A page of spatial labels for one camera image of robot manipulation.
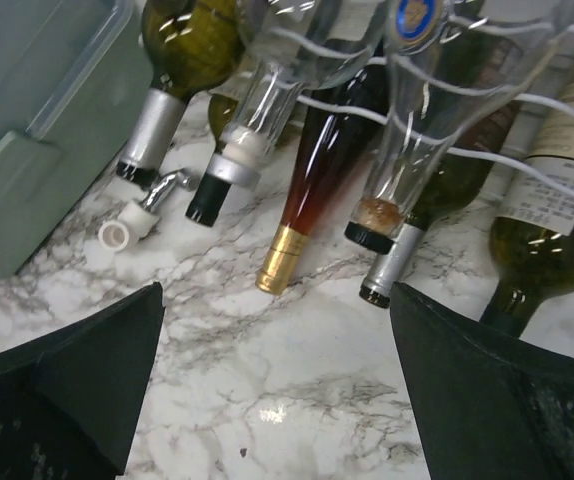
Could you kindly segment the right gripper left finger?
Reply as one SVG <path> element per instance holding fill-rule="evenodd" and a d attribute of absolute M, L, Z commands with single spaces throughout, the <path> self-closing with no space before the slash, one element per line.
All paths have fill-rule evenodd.
<path fill-rule="evenodd" d="M 0 353 L 0 479 L 124 475 L 164 312 L 155 282 Z"/>

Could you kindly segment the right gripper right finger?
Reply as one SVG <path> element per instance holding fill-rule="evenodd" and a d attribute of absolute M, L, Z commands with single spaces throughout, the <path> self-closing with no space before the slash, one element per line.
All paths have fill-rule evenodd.
<path fill-rule="evenodd" d="M 574 358 L 390 292 L 396 349 L 433 479 L 574 479 Z"/>

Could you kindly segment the clear bottle white label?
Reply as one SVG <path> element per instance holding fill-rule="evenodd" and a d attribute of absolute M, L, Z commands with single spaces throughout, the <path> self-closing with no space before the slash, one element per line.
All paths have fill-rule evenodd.
<path fill-rule="evenodd" d="M 379 156 L 345 229 L 386 254 L 439 158 L 468 128 L 505 106 L 533 79 L 556 38 L 553 1 L 393 1 L 385 53 L 390 108 Z M 490 88 L 444 79 L 467 40 L 505 37 L 521 50 Z"/>

